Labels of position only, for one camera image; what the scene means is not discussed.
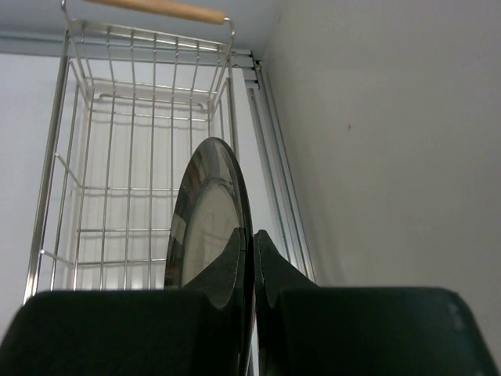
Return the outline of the checkered rim dark plate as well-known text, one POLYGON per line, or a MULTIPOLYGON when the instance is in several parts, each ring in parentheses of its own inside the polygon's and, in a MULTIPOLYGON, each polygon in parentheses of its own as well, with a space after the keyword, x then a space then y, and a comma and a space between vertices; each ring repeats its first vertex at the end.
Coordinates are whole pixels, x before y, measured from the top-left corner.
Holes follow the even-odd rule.
POLYGON ((197 300, 193 365, 205 375, 246 375, 255 312, 251 208, 236 155, 220 138, 196 148, 182 177, 164 287, 197 300))

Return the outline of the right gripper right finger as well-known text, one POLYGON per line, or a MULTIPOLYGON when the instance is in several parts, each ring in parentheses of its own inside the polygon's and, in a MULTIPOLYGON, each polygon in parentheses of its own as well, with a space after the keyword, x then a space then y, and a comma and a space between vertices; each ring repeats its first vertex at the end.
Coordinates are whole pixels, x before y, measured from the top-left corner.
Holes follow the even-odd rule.
POLYGON ((495 375, 470 308, 435 287, 320 287, 254 235, 262 375, 495 375))

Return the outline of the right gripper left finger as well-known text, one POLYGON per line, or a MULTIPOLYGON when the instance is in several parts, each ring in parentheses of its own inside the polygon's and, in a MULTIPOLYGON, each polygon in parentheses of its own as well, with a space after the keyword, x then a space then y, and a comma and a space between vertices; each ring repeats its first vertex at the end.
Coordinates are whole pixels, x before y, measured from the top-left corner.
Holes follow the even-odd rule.
POLYGON ((242 375, 245 233, 179 289, 46 291, 14 316, 4 375, 242 375))

